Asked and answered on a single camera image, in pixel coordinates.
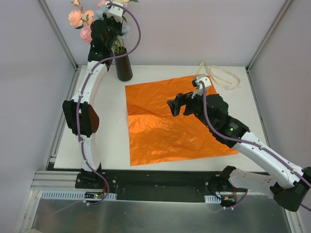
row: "gray floor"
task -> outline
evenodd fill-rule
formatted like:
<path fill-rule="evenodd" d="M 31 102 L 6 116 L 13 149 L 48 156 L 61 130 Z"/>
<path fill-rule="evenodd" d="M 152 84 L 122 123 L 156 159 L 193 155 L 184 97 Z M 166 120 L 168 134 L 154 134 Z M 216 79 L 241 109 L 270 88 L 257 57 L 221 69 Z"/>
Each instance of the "gray floor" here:
<path fill-rule="evenodd" d="M 248 195 L 234 211 L 217 204 L 104 201 L 87 207 L 73 201 L 40 200 L 33 227 L 43 233 L 286 233 L 285 211 L 263 196 Z"/>

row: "pink flower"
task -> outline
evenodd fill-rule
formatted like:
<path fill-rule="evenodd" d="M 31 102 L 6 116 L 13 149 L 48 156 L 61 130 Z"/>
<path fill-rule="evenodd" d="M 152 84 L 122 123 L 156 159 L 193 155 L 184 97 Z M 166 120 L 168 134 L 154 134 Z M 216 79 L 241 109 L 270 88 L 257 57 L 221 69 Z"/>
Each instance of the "pink flower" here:
<path fill-rule="evenodd" d="M 83 24 L 81 17 L 82 17 L 81 11 L 80 10 L 74 10 L 74 11 L 70 12 L 68 20 L 69 20 L 70 24 L 76 28 L 76 27 L 82 26 L 82 24 Z"/>
<path fill-rule="evenodd" d="M 86 11 L 84 13 L 86 16 L 88 16 L 88 21 L 86 22 L 87 25 L 91 25 L 92 22 L 94 22 L 94 12 L 93 11 Z"/>
<path fill-rule="evenodd" d="M 81 29 L 80 36 L 84 42 L 90 44 L 92 41 L 91 33 L 92 33 L 92 30 L 90 26 L 84 26 Z"/>
<path fill-rule="evenodd" d="M 79 0 L 73 0 L 73 5 L 74 6 L 80 6 L 80 1 Z"/>
<path fill-rule="evenodd" d="M 101 8 L 101 6 L 106 5 L 106 3 L 108 2 L 108 0 L 101 0 L 98 5 L 97 8 Z"/>

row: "orange fabric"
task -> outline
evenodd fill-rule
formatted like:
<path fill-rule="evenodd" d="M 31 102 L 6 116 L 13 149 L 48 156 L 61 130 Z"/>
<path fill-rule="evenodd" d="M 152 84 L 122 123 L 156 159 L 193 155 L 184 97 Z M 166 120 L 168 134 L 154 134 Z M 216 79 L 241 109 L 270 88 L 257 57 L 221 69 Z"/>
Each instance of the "orange fabric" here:
<path fill-rule="evenodd" d="M 131 166 L 237 153 L 216 141 L 194 115 L 173 117 L 168 100 L 194 91 L 188 76 L 125 87 Z M 216 94 L 212 86 L 207 94 Z"/>

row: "orange plastic sheet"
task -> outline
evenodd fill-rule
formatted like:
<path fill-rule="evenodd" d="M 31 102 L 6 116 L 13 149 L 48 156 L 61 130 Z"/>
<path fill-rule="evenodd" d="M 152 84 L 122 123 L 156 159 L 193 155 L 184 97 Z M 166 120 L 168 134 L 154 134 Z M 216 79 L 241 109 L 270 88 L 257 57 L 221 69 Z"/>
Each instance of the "orange plastic sheet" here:
<path fill-rule="evenodd" d="M 216 141 L 194 115 L 173 117 L 167 100 L 194 91 L 188 76 L 125 87 L 131 166 L 237 153 Z M 214 86 L 208 90 L 216 94 Z"/>

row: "orange cloth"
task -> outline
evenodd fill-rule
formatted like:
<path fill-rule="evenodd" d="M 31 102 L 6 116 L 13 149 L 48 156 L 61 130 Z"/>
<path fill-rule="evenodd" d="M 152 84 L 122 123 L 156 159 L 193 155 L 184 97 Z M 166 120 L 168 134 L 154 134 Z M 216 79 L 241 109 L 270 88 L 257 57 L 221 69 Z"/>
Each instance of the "orange cloth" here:
<path fill-rule="evenodd" d="M 216 141 L 194 115 L 173 117 L 168 100 L 194 91 L 188 76 L 125 87 L 131 166 L 237 153 Z M 212 85 L 209 94 L 216 94 Z"/>

